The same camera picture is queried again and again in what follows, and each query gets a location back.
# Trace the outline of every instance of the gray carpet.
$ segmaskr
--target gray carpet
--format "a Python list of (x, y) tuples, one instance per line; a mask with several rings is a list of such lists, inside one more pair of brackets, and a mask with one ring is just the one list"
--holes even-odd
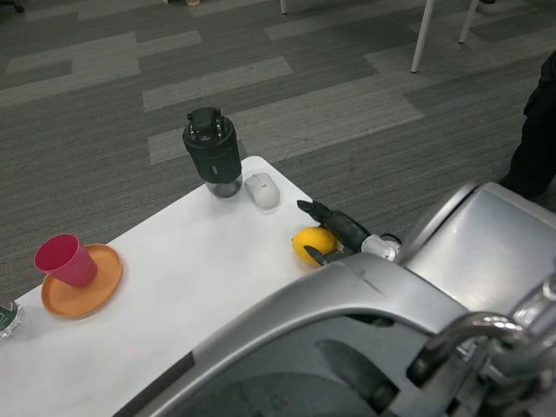
[[(449, 189), (501, 177), (553, 0), (499, 0), (457, 37), (439, 1), (412, 75), (424, 0), (23, 0), (0, 9), (0, 294), (41, 282), (62, 232), (108, 242), (201, 181), (188, 111), (220, 106), (242, 152), (371, 230), (404, 235)], [(539, 203), (556, 209), (556, 188)]]

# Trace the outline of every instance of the black water bottle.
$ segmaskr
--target black water bottle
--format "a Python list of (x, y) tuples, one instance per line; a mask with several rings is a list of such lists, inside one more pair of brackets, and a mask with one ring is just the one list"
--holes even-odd
[(227, 198), (242, 187), (242, 162), (234, 124), (219, 109), (202, 107), (188, 114), (185, 149), (210, 192)]

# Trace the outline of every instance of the silver metal bar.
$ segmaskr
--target silver metal bar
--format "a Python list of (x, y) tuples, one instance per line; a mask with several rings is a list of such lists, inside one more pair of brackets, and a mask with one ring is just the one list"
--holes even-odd
[(463, 23), (463, 28), (461, 28), (460, 33), (460, 43), (464, 43), (467, 40), (467, 35), (469, 35), (469, 30), (471, 29), (471, 23), (473, 22), (473, 17), (475, 16), (475, 11), (477, 10), (477, 5), (479, 0), (471, 0), (469, 4), (469, 10), (467, 11), (466, 21)]
[(495, 354), (493, 367), (509, 379), (524, 380), (537, 376), (556, 363), (556, 323), (530, 343), (503, 354)]
[(512, 317), (530, 327), (556, 304), (556, 274), (550, 275), (518, 304)]
[(435, 0), (427, 0), (425, 11), (423, 12), (423, 20), (420, 23), (419, 37), (417, 38), (417, 46), (415, 47), (414, 61), (411, 64), (411, 72), (416, 73), (419, 69), (420, 58), (425, 49), (425, 41), (427, 40), (428, 27), (431, 23)]
[(418, 387), (422, 386), (461, 343), (479, 336), (516, 346), (526, 338), (526, 330), (512, 319), (496, 313), (463, 315), (447, 325), (420, 351), (407, 369), (407, 378)]

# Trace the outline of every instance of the white computer mouse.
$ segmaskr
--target white computer mouse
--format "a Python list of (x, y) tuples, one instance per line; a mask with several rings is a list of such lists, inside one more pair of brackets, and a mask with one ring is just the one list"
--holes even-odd
[(280, 202), (280, 190), (269, 174), (261, 172), (245, 180), (245, 188), (257, 206), (271, 209)]

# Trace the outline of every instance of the plastic bottle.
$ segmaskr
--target plastic bottle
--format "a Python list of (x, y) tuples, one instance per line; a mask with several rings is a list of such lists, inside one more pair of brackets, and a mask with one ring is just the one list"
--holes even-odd
[(0, 297), (0, 339), (9, 339), (25, 323), (25, 311), (15, 301)]

